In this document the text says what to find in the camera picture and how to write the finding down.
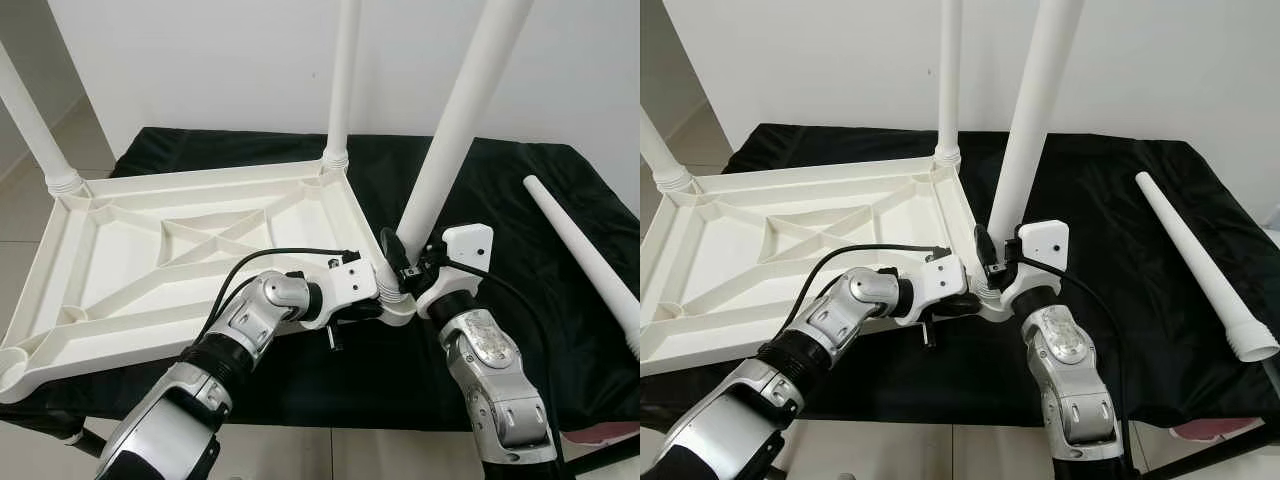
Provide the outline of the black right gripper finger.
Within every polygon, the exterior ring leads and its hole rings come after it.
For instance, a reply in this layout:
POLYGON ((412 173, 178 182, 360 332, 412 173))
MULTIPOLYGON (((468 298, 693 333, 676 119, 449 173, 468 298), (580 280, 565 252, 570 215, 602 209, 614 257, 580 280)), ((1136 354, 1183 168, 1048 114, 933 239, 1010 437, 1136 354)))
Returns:
POLYGON ((404 246, 393 228, 383 227, 380 229, 380 248, 388 262, 389 271, 396 279, 394 292, 403 293, 404 271, 411 269, 411 261, 407 259, 404 246))
POLYGON ((984 225, 975 224, 974 242, 975 242, 975 253, 980 265, 979 270, 982 279, 986 282, 987 288, 995 288, 996 287, 995 276, 997 275, 997 273, 992 273, 991 268, 998 266, 998 252, 995 247, 995 242, 992 241, 984 225))

